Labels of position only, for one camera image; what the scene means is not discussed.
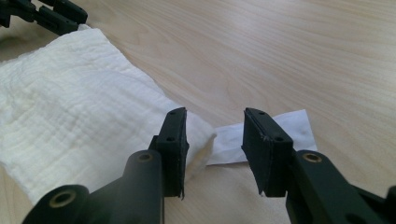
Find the white paper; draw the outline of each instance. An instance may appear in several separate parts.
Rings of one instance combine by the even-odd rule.
[[[317,150],[311,125],[305,110],[273,117],[277,124],[291,137],[296,150]],[[219,127],[213,144],[212,156],[207,165],[247,161],[242,151],[244,123]]]

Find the light wood surface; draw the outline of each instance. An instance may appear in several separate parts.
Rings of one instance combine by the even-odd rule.
[[[396,4],[392,1],[75,0],[165,93],[215,127],[245,107],[306,109],[320,152],[352,184],[385,196],[396,185]],[[0,61],[56,35],[12,19]],[[3,171],[0,222],[31,205]],[[167,223],[290,223],[284,199],[257,194],[246,164],[207,167]]]

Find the wooden table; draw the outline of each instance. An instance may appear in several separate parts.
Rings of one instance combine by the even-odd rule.
[[[75,0],[88,24],[213,126],[306,109],[318,149],[352,184],[396,184],[396,5],[391,1]],[[13,18],[0,61],[57,36]],[[31,206],[3,171],[0,222]],[[284,199],[258,195],[246,164],[210,166],[167,199],[167,223],[290,223]]]

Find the black plastic bracket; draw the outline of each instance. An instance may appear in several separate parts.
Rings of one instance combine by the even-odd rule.
[[[282,128],[260,110],[245,110],[244,150],[259,193],[267,197],[286,194],[287,164],[294,153],[293,141]]]
[[[163,223],[163,197],[184,197],[186,117],[185,108],[170,111],[149,149],[130,156],[121,178],[91,194],[78,185],[54,189],[23,223]]]
[[[65,35],[76,31],[78,25],[85,23],[87,12],[68,0],[42,0],[53,10],[42,6],[38,11],[30,0],[0,0],[0,25],[9,27],[10,17],[18,16],[28,22],[37,24],[57,35]]]
[[[298,151],[290,172],[290,181],[296,184],[288,188],[287,209],[293,214],[290,216],[292,223],[382,223],[324,155],[309,150]],[[307,208],[305,212],[295,212],[304,208]]]

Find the white towel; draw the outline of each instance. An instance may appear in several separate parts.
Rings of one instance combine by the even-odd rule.
[[[0,63],[0,162],[36,203],[48,191],[90,191],[120,177],[180,105],[97,29],[63,35]],[[188,113],[188,179],[205,166],[214,129]]]

